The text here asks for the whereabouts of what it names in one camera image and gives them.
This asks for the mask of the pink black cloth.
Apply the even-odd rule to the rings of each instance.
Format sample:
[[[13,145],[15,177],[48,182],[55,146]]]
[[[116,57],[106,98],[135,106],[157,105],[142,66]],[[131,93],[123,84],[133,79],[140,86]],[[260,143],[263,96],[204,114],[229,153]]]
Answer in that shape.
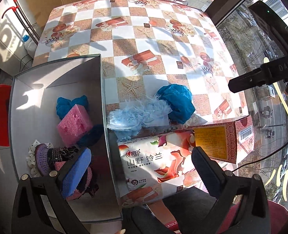
[[[98,189],[99,186],[97,184],[97,173],[93,170],[92,164],[90,163],[74,193],[67,197],[66,200],[76,200],[84,194],[89,194],[92,198],[94,198]]]

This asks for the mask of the purple knitted hat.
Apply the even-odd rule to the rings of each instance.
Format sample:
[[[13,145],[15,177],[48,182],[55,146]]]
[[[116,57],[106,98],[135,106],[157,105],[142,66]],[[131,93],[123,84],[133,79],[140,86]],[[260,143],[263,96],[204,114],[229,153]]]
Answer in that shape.
[[[46,144],[36,146],[35,162],[40,175],[49,175],[51,171],[55,170],[55,163],[72,159],[78,151],[75,146],[55,148],[49,148]]]

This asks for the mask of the white polka dot scrunchie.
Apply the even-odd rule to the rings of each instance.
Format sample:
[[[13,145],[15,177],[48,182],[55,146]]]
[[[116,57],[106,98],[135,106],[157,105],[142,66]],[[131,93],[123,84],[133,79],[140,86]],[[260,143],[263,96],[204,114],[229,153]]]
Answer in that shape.
[[[26,162],[31,177],[47,176],[54,170],[54,166],[49,159],[52,149],[53,145],[51,143],[40,143],[37,140],[29,146]]]

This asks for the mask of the pink foam sponge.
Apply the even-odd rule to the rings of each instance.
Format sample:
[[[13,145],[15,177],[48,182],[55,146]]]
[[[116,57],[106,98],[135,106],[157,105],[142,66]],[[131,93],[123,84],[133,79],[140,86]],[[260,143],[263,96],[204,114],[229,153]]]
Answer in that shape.
[[[82,105],[74,105],[57,125],[57,131],[66,147],[74,146],[93,128],[93,123]]]

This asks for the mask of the blue round cloth bundle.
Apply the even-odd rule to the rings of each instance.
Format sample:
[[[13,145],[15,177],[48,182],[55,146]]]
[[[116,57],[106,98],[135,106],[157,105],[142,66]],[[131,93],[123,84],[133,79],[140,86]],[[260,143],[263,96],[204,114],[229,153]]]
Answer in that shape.
[[[163,86],[157,91],[157,96],[171,108],[172,112],[168,114],[171,121],[184,124],[195,112],[192,93],[186,86],[178,84]]]

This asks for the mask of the light blue fluffy cloth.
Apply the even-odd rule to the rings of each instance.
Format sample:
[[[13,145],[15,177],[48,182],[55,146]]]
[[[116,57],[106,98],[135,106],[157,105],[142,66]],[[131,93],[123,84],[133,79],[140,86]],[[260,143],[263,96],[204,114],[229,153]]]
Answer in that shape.
[[[122,109],[112,110],[107,116],[107,128],[114,131],[119,141],[136,137],[143,128],[169,125],[171,107],[158,96],[126,102]]]

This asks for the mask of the red patterned carton box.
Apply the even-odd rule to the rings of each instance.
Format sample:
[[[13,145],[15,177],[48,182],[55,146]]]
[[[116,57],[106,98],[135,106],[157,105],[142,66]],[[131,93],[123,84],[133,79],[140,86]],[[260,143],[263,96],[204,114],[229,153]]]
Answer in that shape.
[[[193,132],[195,145],[215,160],[238,164],[254,150],[250,115],[203,124],[194,127]]]

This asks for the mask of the floral tissue pack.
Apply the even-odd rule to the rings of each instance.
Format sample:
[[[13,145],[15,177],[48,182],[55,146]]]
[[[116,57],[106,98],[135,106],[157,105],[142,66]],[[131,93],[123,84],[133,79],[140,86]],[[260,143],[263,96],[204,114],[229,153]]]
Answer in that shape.
[[[119,143],[128,190],[162,183],[184,188],[195,184],[192,177],[185,177],[195,171],[191,159],[194,147],[195,138],[190,130]]]

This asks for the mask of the grey storage box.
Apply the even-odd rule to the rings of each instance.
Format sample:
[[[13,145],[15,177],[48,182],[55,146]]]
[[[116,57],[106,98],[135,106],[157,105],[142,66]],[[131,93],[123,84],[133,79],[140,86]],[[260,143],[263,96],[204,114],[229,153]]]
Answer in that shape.
[[[93,124],[105,123],[105,82],[100,54],[63,58],[34,66],[12,81],[9,101],[9,143],[17,177],[30,172],[26,162],[34,141],[63,146],[57,126],[59,97],[85,95]],[[99,186],[95,196],[83,195],[69,204],[83,223],[120,221],[119,192],[113,177],[108,135],[91,147],[92,168]]]

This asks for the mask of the checkered patterned tablecloth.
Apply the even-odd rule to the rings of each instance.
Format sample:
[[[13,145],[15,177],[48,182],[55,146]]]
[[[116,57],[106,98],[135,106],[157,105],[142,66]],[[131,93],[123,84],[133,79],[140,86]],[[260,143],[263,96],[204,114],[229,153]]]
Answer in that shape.
[[[226,45],[211,19],[192,7],[161,0],[84,0],[53,9],[34,65],[88,54],[101,55],[108,114],[124,108],[127,101],[154,97],[170,84],[186,86],[192,93],[195,112],[186,123],[143,128],[136,137],[119,143],[193,132],[203,124],[248,116],[244,93],[234,94],[227,86],[238,71]],[[191,186],[204,188],[196,171],[185,177],[193,178]],[[124,173],[119,185],[124,207],[150,203],[182,189],[162,183],[129,191]]]

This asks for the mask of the red handled mop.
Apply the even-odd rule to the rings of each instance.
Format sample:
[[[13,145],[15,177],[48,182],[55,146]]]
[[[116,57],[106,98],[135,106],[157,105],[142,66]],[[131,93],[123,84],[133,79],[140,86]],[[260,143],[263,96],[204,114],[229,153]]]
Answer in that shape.
[[[26,14],[24,13],[20,3],[18,2],[18,0],[12,0],[15,5],[9,7],[8,9],[6,9],[3,14],[2,14],[2,19],[4,17],[4,15],[6,14],[7,11],[13,11],[16,18],[18,19],[18,21],[20,22],[20,24],[22,25],[22,27],[26,30],[26,32],[28,33],[29,37],[31,37],[31,39],[33,40],[33,42],[38,45],[38,42],[40,40],[39,35],[37,34],[35,28],[33,28],[31,22],[28,20]]]

